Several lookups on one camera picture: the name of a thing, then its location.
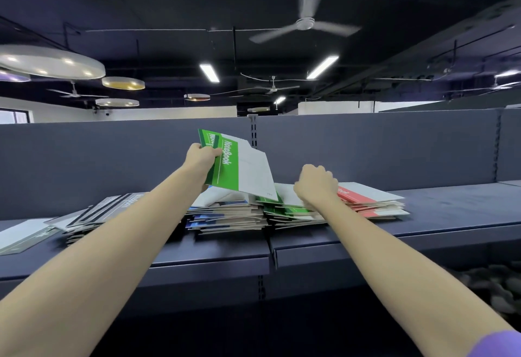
person's left arm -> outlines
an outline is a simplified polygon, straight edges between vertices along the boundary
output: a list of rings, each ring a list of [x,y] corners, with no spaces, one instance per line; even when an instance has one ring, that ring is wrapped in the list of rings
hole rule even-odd
[[[0,357],[88,356],[201,192],[220,149],[185,163],[0,301]]]

round light fixture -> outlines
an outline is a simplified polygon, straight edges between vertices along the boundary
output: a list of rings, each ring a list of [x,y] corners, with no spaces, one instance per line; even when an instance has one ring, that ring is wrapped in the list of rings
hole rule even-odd
[[[24,44],[0,45],[0,66],[57,79],[91,80],[105,76],[105,66],[95,59],[69,51]]]
[[[135,99],[125,98],[100,98],[96,99],[96,105],[109,107],[136,107],[139,106],[139,101]]]
[[[27,81],[31,81],[31,76],[29,76],[27,73],[9,71],[8,69],[0,69],[0,81],[25,83]]]
[[[101,84],[108,88],[115,88],[116,90],[143,90],[145,82],[143,80],[133,79],[131,77],[104,77],[101,79]]]
[[[251,113],[259,113],[260,111],[270,111],[269,106],[251,107],[248,109]]]
[[[185,99],[192,102],[209,101],[210,95],[207,94],[185,94]]]

person's right hand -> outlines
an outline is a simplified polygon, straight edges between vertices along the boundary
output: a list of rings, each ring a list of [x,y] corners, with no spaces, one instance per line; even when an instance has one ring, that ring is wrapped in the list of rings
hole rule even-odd
[[[317,209],[322,203],[338,198],[338,180],[323,166],[307,164],[302,167],[293,190],[302,201]]]

purple sleeve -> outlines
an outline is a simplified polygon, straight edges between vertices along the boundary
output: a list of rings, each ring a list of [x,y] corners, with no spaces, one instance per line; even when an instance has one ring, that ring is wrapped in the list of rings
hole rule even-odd
[[[521,334],[501,331],[479,340],[467,357],[521,357]]]

window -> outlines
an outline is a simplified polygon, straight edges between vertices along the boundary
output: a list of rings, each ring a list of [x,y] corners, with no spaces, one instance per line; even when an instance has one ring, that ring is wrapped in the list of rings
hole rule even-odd
[[[30,123],[29,112],[25,110],[0,109],[0,124]]]

